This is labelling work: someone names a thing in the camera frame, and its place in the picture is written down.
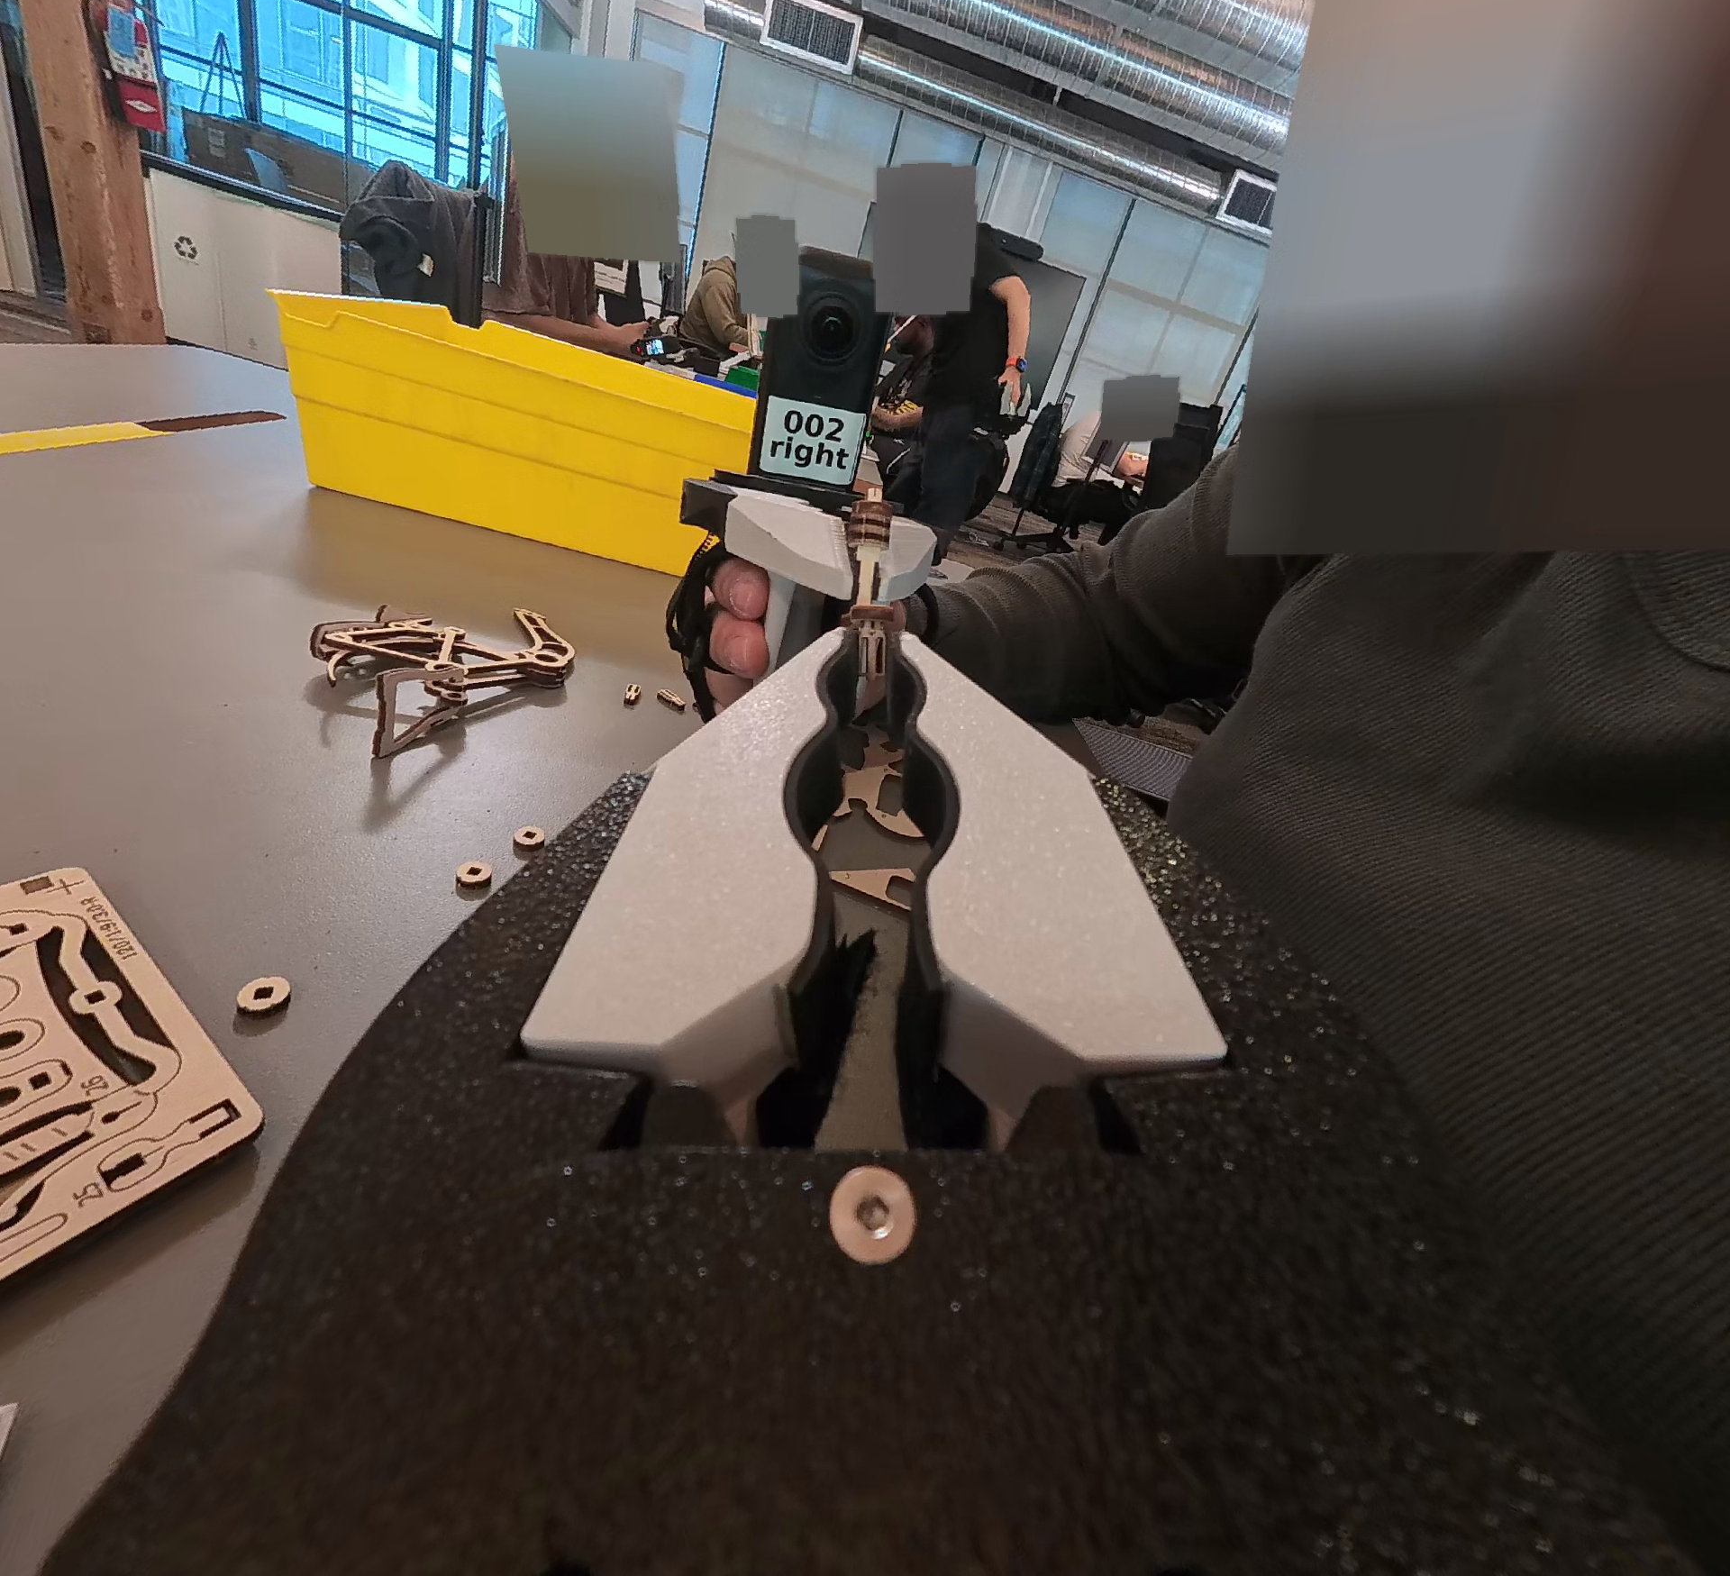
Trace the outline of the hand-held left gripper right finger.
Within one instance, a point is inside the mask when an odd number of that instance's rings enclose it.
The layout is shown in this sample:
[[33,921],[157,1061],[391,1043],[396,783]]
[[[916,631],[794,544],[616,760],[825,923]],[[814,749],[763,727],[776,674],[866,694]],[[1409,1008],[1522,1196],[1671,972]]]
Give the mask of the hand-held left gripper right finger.
[[897,1003],[908,1145],[979,1150],[1044,1090],[1222,1063],[1088,772],[912,636],[886,707],[930,847]]

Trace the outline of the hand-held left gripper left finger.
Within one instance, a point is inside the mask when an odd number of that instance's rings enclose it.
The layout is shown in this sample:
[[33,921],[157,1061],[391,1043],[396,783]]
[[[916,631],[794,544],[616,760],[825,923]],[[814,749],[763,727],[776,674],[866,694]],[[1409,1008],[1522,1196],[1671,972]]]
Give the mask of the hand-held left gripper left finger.
[[834,733],[828,634],[654,769],[522,1034],[532,1061],[716,1099],[736,1141],[794,1063],[788,992],[819,925],[819,867],[788,787]]

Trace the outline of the person's right forearm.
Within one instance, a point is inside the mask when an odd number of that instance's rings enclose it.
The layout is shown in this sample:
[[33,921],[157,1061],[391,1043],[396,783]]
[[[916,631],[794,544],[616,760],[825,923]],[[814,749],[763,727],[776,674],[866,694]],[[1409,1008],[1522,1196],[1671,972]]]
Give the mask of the person's right forearm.
[[906,631],[1030,723],[1122,722],[1242,687],[1268,614],[1319,556],[1231,556],[1237,453],[1108,546],[923,589]]

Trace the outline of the partly built wooden model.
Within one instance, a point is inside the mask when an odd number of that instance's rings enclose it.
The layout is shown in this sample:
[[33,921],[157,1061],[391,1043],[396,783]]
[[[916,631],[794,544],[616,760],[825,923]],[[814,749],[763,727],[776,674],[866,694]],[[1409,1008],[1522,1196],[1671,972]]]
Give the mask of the partly built wooden model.
[[378,709],[373,756],[387,760],[462,722],[474,693],[551,691],[571,678],[574,647],[532,611],[516,609],[514,618],[525,645],[503,651],[463,627],[380,607],[369,622],[316,625],[311,653],[331,683],[344,673],[371,676]]

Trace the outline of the wooden parts sheet with gears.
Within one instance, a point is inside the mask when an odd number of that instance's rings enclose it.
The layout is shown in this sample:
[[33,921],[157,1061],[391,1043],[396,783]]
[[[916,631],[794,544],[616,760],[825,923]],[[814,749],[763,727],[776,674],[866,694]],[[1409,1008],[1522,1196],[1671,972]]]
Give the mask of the wooden parts sheet with gears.
[[4,885],[4,1281],[246,1145],[264,1121],[91,874]]

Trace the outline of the person's right hand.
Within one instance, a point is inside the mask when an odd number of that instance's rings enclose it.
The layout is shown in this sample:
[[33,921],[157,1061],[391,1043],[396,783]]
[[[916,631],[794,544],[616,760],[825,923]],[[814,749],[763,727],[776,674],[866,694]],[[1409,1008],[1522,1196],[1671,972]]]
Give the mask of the person's right hand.
[[707,593],[707,682],[718,711],[727,711],[770,673],[765,616],[770,576],[765,569],[727,558]]

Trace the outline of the yellow plastic bin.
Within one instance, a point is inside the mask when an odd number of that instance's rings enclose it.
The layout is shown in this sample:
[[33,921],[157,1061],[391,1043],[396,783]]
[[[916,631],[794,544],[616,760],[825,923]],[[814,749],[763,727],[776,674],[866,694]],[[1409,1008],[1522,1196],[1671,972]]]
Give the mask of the yellow plastic bin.
[[273,291],[313,486],[680,575],[756,398],[442,308]]

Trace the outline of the dark jacket on chair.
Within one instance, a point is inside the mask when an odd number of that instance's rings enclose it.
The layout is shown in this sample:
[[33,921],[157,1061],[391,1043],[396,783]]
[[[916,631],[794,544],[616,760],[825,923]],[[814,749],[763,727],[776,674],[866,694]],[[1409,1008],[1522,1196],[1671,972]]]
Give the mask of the dark jacket on chair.
[[380,166],[340,224],[375,268],[378,293],[436,306],[469,328],[483,320],[485,193],[431,182],[404,161]]

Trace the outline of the white low cabinet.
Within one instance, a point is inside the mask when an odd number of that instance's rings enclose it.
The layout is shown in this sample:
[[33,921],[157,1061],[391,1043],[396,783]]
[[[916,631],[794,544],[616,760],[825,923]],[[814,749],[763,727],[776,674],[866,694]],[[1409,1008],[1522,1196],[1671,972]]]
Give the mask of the white low cabinet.
[[336,224],[162,170],[146,171],[146,195],[164,333],[284,369],[271,291],[344,289]]

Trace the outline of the yellow tape strip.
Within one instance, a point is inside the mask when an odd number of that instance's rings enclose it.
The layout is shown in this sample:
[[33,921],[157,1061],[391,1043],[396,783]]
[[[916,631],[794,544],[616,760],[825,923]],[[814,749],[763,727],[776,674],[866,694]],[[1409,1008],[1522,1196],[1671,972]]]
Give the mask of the yellow tape strip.
[[159,440],[171,431],[139,422],[70,424],[2,433],[2,457],[24,457],[84,446]]

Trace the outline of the red fire extinguisher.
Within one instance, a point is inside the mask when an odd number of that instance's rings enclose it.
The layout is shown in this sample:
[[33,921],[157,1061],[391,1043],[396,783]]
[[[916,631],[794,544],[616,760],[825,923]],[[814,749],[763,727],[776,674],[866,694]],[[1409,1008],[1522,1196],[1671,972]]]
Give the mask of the red fire extinguisher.
[[146,0],[84,0],[84,15],[115,115],[142,133],[166,135],[166,93]]

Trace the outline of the emptied wooden parts frame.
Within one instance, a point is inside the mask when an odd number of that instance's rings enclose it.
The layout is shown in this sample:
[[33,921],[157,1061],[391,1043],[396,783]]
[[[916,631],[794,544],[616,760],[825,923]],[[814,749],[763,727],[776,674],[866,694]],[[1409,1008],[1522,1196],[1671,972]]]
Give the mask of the emptied wooden parts frame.
[[908,912],[932,845],[905,805],[903,751],[881,731],[850,729],[839,752],[841,800],[814,851],[839,890]]

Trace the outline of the wooden support post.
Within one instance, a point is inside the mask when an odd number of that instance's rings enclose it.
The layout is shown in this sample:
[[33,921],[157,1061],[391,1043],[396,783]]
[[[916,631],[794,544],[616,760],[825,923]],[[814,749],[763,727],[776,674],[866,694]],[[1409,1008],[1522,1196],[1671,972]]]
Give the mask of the wooden support post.
[[71,320],[90,346],[164,346],[137,132],[111,106],[104,0],[21,0]]

